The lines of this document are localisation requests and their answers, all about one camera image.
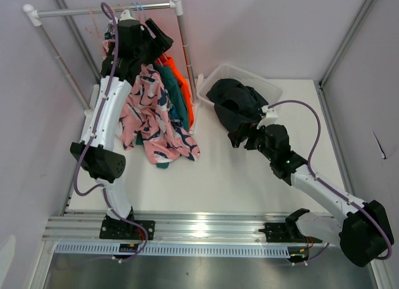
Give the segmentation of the orange shorts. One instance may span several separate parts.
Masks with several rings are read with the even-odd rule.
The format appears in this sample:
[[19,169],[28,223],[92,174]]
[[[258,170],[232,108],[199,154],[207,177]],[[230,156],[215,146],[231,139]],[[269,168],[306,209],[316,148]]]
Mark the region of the orange shorts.
[[191,90],[190,90],[190,86],[189,86],[187,80],[183,77],[183,75],[177,69],[177,67],[175,65],[175,61],[173,60],[173,57],[171,57],[167,54],[163,54],[160,57],[160,59],[157,60],[156,63],[158,65],[166,65],[167,67],[171,68],[171,71],[177,80],[178,86],[181,90],[184,101],[186,103],[186,106],[188,109],[189,128],[191,128],[193,126],[193,123],[195,122],[195,117],[194,117],[194,113],[193,113],[193,105],[191,102]]

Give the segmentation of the black shorts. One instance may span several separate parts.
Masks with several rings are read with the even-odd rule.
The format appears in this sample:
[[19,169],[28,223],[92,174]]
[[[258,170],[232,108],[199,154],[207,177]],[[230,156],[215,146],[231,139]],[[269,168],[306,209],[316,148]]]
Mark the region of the black shorts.
[[269,104],[253,87],[232,78],[218,80],[206,97],[214,103],[216,115],[228,132],[236,131],[242,122],[258,123],[263,116],[261,108]]

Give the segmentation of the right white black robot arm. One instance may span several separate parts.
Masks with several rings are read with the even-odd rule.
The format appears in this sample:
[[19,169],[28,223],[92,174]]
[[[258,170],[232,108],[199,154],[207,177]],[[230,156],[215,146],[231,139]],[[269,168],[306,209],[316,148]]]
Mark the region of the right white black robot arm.
[[327,218],[299,211],[284,227],[289,240],[315,237],[338,245],[358,267],[390,258],[395,239],[384,206],[376,200],[365,202],[324,181],[311,170],[309,161],[292,150],[285,126],[258,128],[254,123],[241,123],[228,138],[233,148],[243,144],[246,150],[260,152],[278,179],[306,193],[332,215]]

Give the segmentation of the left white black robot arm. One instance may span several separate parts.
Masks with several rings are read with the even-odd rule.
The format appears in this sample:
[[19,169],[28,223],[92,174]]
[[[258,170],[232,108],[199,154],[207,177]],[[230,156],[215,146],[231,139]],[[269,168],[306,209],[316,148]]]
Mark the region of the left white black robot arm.
[[102,62],[99,96],[94,114],[81,140],[73,142],[70,152],[79,170],[87,171],[101,189],[107,204],[99,237],[101,239],[145,240],[153,224],[135,222],[132,206],[121,179],[126,166],[124,155],[114,152],[117,123],[142,65],[154,62],[173,44],[152,19],[141,24],[136,19],[119,19],[113,27],[115,38],[108,44]]

